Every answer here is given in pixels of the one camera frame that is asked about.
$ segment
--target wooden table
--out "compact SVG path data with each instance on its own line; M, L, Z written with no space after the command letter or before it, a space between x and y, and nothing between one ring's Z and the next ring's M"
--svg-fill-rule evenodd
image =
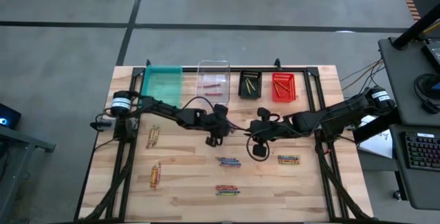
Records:
M318 68L327 106L343 101L336 67ZM131 72L132 67L115 68L107 106L115 91L129 88ZM263 73L260 99L242 100L237 94L239 73L231 73L228 119L248 127L251 120L258 119L256 110L259 107L280 115L309 109L302 74L295 77L297 100L291 103L272 102L271 77L272 73ZM196 73L184 73L181 103L185 104L195 96L196 81ZM194 101L189 107L206 105ZM146 149L149 129L153 125L160 125L159 141L154 148ZM100 133L97 145L110 140L112 135L113 131ZM126 221L328 221L313 136L270 143L271 156L265 162L256 162L249 157L245 149L247 137L241 131L225 137L223 146L216 148L205 145L206 136L206 132L187 131L152 114L142 115ZM88 215L109 189L117 147L118 143L113 142L95 152L80 217ZM363 211L372 216L355 144L341 139L335 143L335 149L344 187ZM286 154L300 155L301 164L278 164L277 155ZM236 157L242 167L218 166L216 156ZM161 182L159 188L153 190L150 189L151 167L159 161L162 163ZM215 186L221 184L237 185L241 194L217 197ZM332 195L337 216L340 216L334 189ZM116 197L116 210L119 202L120 195Z

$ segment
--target clear plastic container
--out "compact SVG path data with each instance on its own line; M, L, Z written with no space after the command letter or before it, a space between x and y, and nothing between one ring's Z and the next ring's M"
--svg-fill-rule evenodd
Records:
M230 64L225 60L203 60L197 69L196 96L212 104L229 102Z

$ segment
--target black basket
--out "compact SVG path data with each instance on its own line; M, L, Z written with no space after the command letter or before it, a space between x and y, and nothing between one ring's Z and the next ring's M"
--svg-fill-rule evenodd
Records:
M253 88L249 86L250 94L248 86L246 85L246 78L249 79L255 88L255 90L253 90ZM240 72L239 96L240 98L249 100L261 98L261 72L249 70L242 70Z

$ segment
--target white paper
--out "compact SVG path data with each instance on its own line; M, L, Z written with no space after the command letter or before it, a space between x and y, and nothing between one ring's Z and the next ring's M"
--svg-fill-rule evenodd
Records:
M373 121L375 117L366 116L362 118L361 126ZM378 135L371 137L365 142L361 142L359 149L365 150L383 157L393 158L393 138L391 138L390 130L386 130Z

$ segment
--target blue light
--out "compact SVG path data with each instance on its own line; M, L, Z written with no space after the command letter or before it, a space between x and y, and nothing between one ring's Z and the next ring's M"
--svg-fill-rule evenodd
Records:
M0 117L0 124L6 125L6 124L8 124L8 120L5 119L5 118Z

